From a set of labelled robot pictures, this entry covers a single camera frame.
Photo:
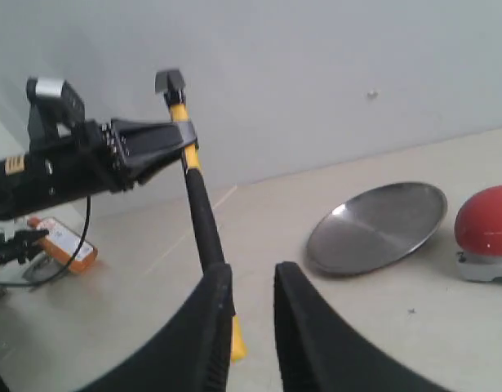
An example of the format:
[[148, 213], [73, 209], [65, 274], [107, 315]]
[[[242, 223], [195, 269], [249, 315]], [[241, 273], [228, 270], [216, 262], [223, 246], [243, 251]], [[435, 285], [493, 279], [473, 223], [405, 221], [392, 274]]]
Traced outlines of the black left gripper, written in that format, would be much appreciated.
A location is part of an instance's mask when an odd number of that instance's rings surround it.
[[[112, 132], [126, 155], [126, 172], [114, 150]], [[67, 136], [45, 143], [42, 156], [51, 164], [47, 183], [52, 194], [76, 200], [144, 185], [197, 143], [190, 121], [132, 122], [115, 118], [107, 124], [86, 120]]]

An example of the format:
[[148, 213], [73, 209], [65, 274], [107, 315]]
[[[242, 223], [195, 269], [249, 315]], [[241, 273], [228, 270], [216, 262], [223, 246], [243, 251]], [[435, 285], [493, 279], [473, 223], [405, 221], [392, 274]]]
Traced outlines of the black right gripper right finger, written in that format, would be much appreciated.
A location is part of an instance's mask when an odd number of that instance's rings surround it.
[[356, 332], [295, 262], [275, 266], [273, 322], [285, 391], [442, 390]]

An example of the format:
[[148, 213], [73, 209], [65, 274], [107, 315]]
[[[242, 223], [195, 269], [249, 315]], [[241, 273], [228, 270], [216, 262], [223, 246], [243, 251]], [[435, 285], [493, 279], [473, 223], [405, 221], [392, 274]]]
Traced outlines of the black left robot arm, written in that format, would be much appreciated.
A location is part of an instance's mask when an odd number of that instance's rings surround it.
[[190, 121], [94, 120], [26, 154], [0, 161], [0, 221], [144, 185], [195, 145]]

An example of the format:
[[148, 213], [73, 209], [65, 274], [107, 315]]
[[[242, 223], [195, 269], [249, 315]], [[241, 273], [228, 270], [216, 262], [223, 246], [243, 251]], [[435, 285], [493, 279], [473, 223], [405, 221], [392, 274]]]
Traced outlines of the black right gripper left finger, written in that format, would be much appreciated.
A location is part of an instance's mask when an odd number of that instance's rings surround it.
[[230, 367], [232, 270], [212, 266], [143, 347], [83, 391], [225, 391]]

